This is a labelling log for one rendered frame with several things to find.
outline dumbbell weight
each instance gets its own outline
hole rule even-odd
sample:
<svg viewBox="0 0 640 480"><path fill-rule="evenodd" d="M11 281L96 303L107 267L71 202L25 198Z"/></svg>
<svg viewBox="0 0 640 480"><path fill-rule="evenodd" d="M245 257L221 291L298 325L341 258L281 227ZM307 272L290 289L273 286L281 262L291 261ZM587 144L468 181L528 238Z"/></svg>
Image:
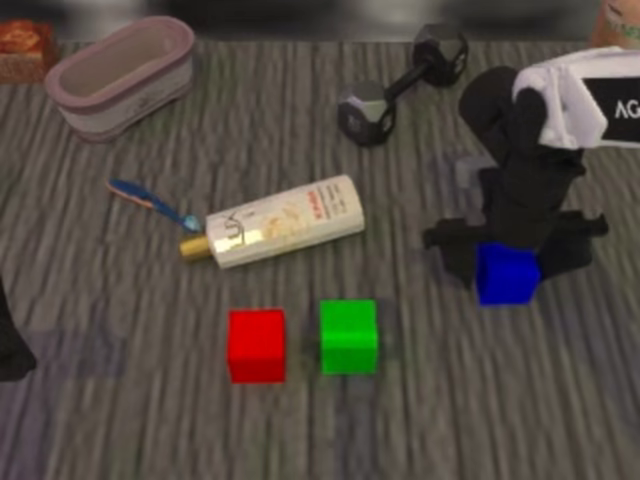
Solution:
<svg viewBox="0 0 640 480"><path fill-rule="evenodd" d="M455 28L423 27L413 43L413 67L389 87L354 84L338 100L338 128L360 146L384 143L395 127L396 100L420 80L435 87L455 84L464 71L469 45Z"/></svg>

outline cube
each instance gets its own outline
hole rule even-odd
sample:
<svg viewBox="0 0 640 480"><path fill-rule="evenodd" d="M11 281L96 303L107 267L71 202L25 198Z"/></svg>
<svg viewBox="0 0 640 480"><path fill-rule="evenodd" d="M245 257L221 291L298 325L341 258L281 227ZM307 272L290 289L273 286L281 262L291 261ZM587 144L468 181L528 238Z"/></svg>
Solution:
<svg viewBox="0 0 640 480"><path fill-rule="evenodd" d="M231 310L227 366L232 383L283 383L286 373L284 312Z"/></svg>
<svg viewBox="0 0 640 480"><path fill-rule="evenodd" d="M378 327L373 300L324 300L320 303L322 373L375 373Z"/></svg>
<svg viewBox="0 0 640 480"><path fill-rule="evenodd" d="M480 305L528 304L540 279L535 252L497 243L478 246L476 290Z"/></svg>

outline blue toothbrush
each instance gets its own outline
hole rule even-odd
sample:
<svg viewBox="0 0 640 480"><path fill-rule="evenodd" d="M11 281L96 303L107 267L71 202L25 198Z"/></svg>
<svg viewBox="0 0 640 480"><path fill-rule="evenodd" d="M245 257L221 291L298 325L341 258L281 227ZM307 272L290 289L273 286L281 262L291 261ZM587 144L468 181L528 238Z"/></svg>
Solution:
<svg viewBox="0 0 640 480"><path fill-rule="evenodd" d="M182 216L154 194L135 183L124 180L111 179L107 182L107 188L116 195L126 198L145 208L155 210L162 215L181 225L189 233L201 233L202 225L193 215Z"/></svg>

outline pink basket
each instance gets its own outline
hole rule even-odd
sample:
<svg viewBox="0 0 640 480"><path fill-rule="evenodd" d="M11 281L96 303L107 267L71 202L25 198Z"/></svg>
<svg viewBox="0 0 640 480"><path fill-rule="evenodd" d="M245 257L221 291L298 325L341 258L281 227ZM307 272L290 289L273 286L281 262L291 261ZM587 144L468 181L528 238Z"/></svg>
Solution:
<svg viewBox="0 0 640 480"><path fill-rule="evenodd" d="M83 139L106 142L192 83L195 36L171 17L147 17L52 68L45 88Z"/></svg>

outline red cube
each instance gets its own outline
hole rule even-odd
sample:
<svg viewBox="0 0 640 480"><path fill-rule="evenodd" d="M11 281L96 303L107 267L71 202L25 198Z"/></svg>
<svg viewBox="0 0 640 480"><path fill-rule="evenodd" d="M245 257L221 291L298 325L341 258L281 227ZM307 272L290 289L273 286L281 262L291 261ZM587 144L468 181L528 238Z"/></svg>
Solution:
<svg viewBox="0 0 640 480"><path fill-rule="evenodd" d="M231 310L227 365L232 383L283 383L286 370L284 311Z"/></svg>

